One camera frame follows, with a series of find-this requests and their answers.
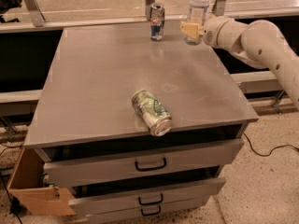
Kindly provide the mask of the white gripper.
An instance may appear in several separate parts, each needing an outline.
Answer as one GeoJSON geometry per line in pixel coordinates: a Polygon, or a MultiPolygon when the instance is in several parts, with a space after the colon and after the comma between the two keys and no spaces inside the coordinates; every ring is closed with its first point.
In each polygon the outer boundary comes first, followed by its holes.
{"type": "Polygon", "coordinates": [[[204,27],[201,23],[181,21],[180,31],[187,37],[197,39],[203,35],[204,42],[212,48],[218,46],[218,35],[222,26],[228,21],[224,16],[210,17],[206,20],[204,27]]]}

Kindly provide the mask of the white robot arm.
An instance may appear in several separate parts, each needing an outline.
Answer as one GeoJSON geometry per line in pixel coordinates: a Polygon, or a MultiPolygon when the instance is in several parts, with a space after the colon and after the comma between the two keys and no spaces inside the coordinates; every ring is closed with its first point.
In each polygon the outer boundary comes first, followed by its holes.
{"type": "Polygon", "coordinates": [[[257,20],[245,24],[209,15],[204,24],[181,21],[180,31],[192,39],[201,37],[208,46],[224,49],[251,67],[268,68],[299,109],[299,56],[274,23],[257,20]]]}

